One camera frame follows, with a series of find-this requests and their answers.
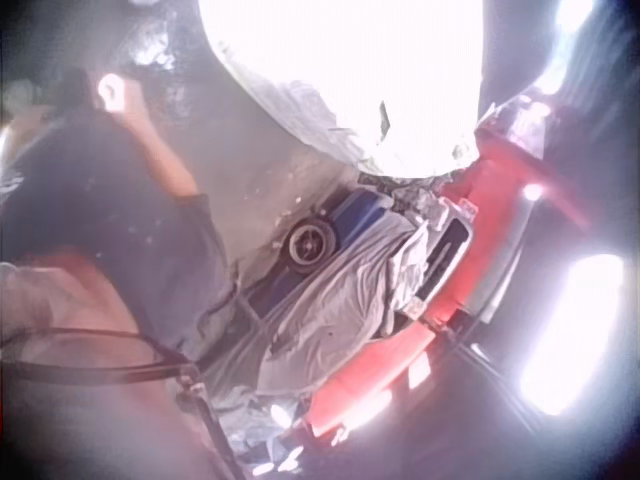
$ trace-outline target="bright light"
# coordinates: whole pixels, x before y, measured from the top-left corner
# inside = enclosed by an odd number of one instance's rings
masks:
[[[593,0],[562,0],[556,14],[556,25],[566,33],[575,33],[593,10]]]
[[[291,450],[291,453],[287,457],[287,460],[297,460],[298,457],[302,454],[302,452],[304,452],[304,447],[302,445],[297,448],[294,448],[293,450]]]
[[[409,389],[413,390],[431,374],[431,365],[426,352],[422,352],[409,366]]]
[[[104,101],[107,112],[122,112],[124,110],[124,80],[115,73],[102,77],[98,83],[98,95]]]
[[[280,464],[278,467],[279,472],[292,472],[296,468],[298,468],[298,457],[304,451],[303,446],[299,446],[291,450],[291,453],[287,457],[287,459]]]
[[[534,86],[545,95],[553,95],[558,93],[560,87],[564,83],[567,76],[567,66],[564,64],[554,65],[547,68],[542,75],[536,80]]]
[[[278,467],[279,472],[293,472],[296,468],[298,468],[298,461],[287,458],[284,462],[280,464]]]
[[[279,405],[271,405],[271,418],[273,421],[287,430],[293,424],[293,420],[284,408]]]
[[[545,103],[534,102],[531,104],[531,107],[529,107],[529,111],[537,117],[544,118],[551,113],[551,107]]]
[[[348,431],[361,427],[382,412],[391,403],[391,398],[390,390],[369,397],[352,408],[342,423]]]
[[[473,350],[480,358],[484,359],[487,362],[490,362],[489,357],[485,355],[485,353],[480,348],[480,345],[478,345],[477,343],[471,344],[471,350]]]
[[[606,348],[617,315],[622,260],[595,255],[575,263],[556,310],[527,365],[520,388],[548,415],[578,396]]]
[[[522,194],[524,198],[529,200],[530,202],[536,202],[540,200],[540,197],[544,193],[544,189],[541,185],[531,183],[522,189]]]
[[[273,463],[263,463],[254,468],[252,473],[254,477],[259,477],[260,475],[273,471],[274,468],[276,468],[276,466]]]

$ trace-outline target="concrete floor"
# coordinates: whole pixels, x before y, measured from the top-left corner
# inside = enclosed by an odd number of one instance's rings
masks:
[[[159,129],[209,195],[229,261],[242,271],[274,257],[293,223],[357,178],[289,135],[233,81],[208,47],[197,1],[71,3],[34,2],[22,16],[22,28],[37,28],[17,36],[9,80],[28,76],[46,90],[71,65],[139,79]],[[154,49],[171,65],[160,65]]]

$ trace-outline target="dark shirt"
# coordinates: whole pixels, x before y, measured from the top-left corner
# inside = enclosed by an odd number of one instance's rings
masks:
[[[174,198],[144,150],[109,115],[58,120],[20,155],[1,210],[0,260],[73,248],[111,281],[142,333],[176,347],[229,295],[205,195]]]

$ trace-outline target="red car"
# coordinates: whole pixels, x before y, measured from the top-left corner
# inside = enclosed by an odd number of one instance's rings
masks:
[[[399,377],[407,376],[410,387],[426,378],[425,349],[436,337],[434,332],[445,330],[459,312],[490,320],[515,269],[520,238],[540,196],[579,226],[587,226],[570,189],[539,159],[483,129],[478,131],[478,147],[480,158],[438,192],[469,219],[472,235],[463,255],[420,321],[365,346],[314,393],[304,422],[316,437],[331,436],[342,425],[334,440],[339,442],[349,426],[358,426],[391,401],[390,385]]]

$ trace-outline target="car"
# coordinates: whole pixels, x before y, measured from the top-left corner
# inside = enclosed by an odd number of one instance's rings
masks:
[[[292,418],[293,426],[280,436],[281,443],[290,445],[283,449],[283,458],[266,457],[264,448],[243,457],[255,465],[256,473],[278,464],[281,471],[292,470],[297,463],[287,452],[297,452],[300,443],[330,447],[346,440],[350,431],[381,412],[396,394],[428,378],[434,359],[427,352],[438,337],[462,345],[480,323],[490,323],[516,269],[526,226],[540,199],[549,199],[573,223],[588,228],[570,186],[536,157],[541,155],[539,142],[544,143],[544,124],[552,112],[532,97],[531,92],[522,94],[479,123],[479,159],[434,192],[428,269],[422,285],[399,312],[394,330],[387,335],[376,332],[312,392],[304,415]],[[295,225],[278,263],[247,291],[258,316],[267,317],[305,279],[366,236],[383,215],[401,215],[390,210],[392,203],[386,195],[359,188],[335,210]]]

